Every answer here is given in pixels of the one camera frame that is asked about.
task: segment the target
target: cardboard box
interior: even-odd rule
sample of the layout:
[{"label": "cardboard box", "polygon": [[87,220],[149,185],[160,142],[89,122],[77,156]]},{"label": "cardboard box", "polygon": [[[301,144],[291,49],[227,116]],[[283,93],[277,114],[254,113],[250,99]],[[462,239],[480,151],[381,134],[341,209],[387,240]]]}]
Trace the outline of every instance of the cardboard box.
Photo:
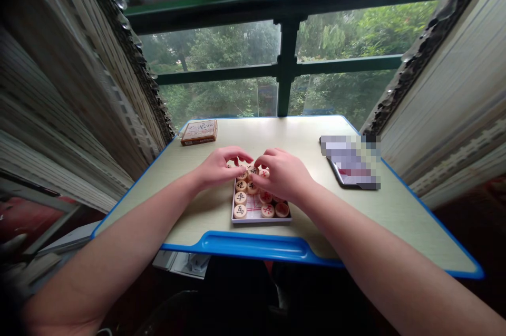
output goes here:
[{"label": "cardboard box", "polygon": [[216,141],[218,135],[218,121],[204,120],[191,122],[186,127],[181,144],[183,146],[198,145],[205,142]]}]

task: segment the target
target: forearm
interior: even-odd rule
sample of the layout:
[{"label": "forearm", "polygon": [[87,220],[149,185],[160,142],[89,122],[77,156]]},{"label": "forearm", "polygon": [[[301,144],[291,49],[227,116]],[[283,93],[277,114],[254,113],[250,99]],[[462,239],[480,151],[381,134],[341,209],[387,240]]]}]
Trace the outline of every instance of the forearm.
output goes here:
[{"label": "forearm", "polygon": [[401,334],[499,334],[506,322],[409,244],[315,185],[301,207]]},{"label": "forearm", "polygon": [[96,323],[145,269],[198,193],[189,173],[121,217],[77,253],[27,304],[29,324]]}]

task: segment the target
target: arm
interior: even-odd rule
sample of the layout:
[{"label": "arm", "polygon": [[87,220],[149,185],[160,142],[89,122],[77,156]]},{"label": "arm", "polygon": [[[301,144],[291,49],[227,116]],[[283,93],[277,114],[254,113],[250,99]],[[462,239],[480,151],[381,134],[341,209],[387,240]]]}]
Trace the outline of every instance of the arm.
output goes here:
[{"label": "arm", "polygon": [[349,273],[403,335],[503,335],[506,321],[458,281],[390,231],[316,183],[303,163],[268,149],[254,183],[302,209],[330,241]]},{"label": "arm", "polygon": [[215,150],[194,171],[138,205],[79,251],[25,306],[34,334],[95,334],[112,304],[158,252],[187,205],[201,190],[241,175],[227,168],[237,157],[253,161],[239,147]]}]

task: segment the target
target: small box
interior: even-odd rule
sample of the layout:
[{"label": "small box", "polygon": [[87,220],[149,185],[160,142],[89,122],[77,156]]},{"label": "small box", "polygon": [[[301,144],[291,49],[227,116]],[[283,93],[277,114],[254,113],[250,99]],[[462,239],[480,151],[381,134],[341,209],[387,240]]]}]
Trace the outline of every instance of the small box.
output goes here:
[{"label": "small box", "polygon": [[218,134],[218,121],[205,120],[191,122],[186,127],[181,144],[183,146],[198,145],[199,143],[216,141]]},{"label": "small box", "polygon": [[[289,223],[291,222],[291,210],[287,217],[273,217],[273,218],[264,218],[261,214],[261,207],[262,202],[260,201],[260,194],[254,194],[254,195],[247,195],[246,200],[246,211],[247,215],[245,219],[236,219],[233,217],[233,209],[236,206],[236,204],[233,202],[233,197],[236,194],[236,182],[237,179],[233,182],[233,195],[232,195],[232,223],[233,224],[246,224],[246,223]],[[276,201],[273,200],[272,205],[276,206]],[[286,205],[288,205],[288,208],[290,208],[290,205],[287,201],[285,201]]]}]

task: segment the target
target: green foliage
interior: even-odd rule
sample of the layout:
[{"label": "green foliage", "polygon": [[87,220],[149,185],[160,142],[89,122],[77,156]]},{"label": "green foliage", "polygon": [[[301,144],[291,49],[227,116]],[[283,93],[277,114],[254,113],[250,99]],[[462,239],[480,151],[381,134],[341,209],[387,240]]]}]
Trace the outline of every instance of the green foliage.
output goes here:
[{"label": "green foliage", "polygon": [[[427,24],[436,2],[310,16],[300,24],[300,62],[402,54]],[[157,74],[275,62],[280,31],[272,21],[142,37]],[[360,128],[394,71],[307,75],[295,79],[290,115],[343,114]],[[275,78],[162,86],[176,127],[191,118],[275,116]]]}]

